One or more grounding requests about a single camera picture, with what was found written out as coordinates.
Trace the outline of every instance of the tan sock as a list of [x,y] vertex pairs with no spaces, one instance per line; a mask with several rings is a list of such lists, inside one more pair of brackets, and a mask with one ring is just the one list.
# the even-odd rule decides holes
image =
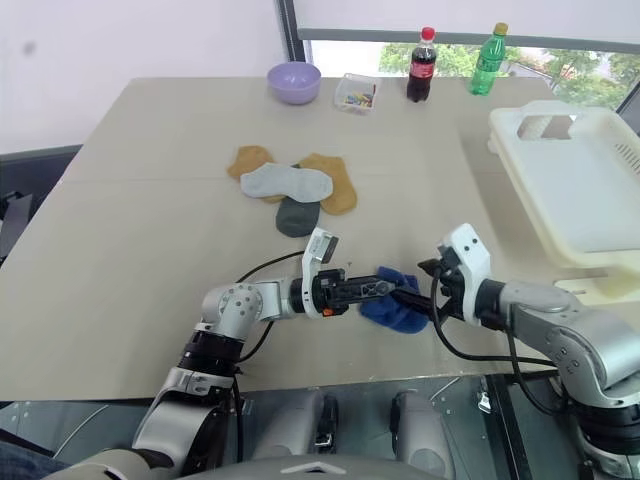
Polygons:
[[[266,148],[259,145],[247,145],[238,149],[236,160],[229,165],[227,173],[239,181],[242,174],[253,172],[267,162],[275,163]],[[284,197],[284,195],[273,195],[263,197],[262,200],[267,203],[277,203]]]
[[325,212],[331,215],[342,215],[356,206],[358,196],[342,158],[312,153],[300,162],[300,166],[320,170],[333,180],[333,193],[320,202]]

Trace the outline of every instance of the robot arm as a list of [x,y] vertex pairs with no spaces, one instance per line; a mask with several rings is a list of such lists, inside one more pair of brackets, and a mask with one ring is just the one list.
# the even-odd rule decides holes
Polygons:
[[559,288],[491,280],[489,254],[468,224],[439,251],[440,259],[419,265],[442,282],[453,316],[510,331],[549,357],[572,399],[587,455],[611,475],[640,478],[640,335]]
[[[176,478],[219,466],[236,364],[250,329],[259,321],[297,313],[340,315],[350,304],[389,293],[417,311],[431,313],[431,299],[375,276],[346,280],[343,270],[320,271],[336,243],[337,238],[318,228],[303,256],[302,278],[236,283],[209,292],[201,321],[142,421],[133,450],[103,452],[74,466],[71,470],[86,468],[83,472],[88,473],[82,476],[76,470],[78,478]],[[548,356],[573,399],[587,454],[605,472],[640,476],[637,333],[610,313],[584,307],[563,290],[491,280],[489,253],[470,225],[456,229],[438,249],[441,258],[419,264],[442,283],[449,297],[438,312],[509,331]],[[50,478],[75,478],[56,475]]]

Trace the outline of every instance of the plastic container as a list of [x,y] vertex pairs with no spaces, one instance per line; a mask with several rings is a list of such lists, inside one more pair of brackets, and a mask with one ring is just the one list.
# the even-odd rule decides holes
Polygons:
[[[566,138],[543,136],[554,117],[570,124]],[[615,270],[598,285],[611,298],[640,292],[640,138],[633,130],[605,108],[557,100],[496,109],[489,124],[489,147],[549,257],[563,267]]]
[[366,115],[376,106],[380,79],[346,73],[333,96],[333,103],[343,112]]
[[267,82],[281,102],[291,105],[309,103],[320,91],[320,70],[306,62],[276,65],[267,73]]

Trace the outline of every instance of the green soda bottle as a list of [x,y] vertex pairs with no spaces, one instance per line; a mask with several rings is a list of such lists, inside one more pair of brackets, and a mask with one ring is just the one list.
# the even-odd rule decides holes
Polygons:
[[500,70],[505,55],[504,37],[509,26],[506,23],[496,23],[493,35],[480,49],[476,71],[471,79],[470,91],[474,95],[489,95],[496,74]]

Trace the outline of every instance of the red bottle cap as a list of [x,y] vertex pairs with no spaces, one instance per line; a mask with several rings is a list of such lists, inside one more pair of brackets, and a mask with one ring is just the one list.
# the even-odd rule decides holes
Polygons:
[[431,27],[424,27],[422,29],[422,38],[424,40],[433,40],[436,36],[436,31]]

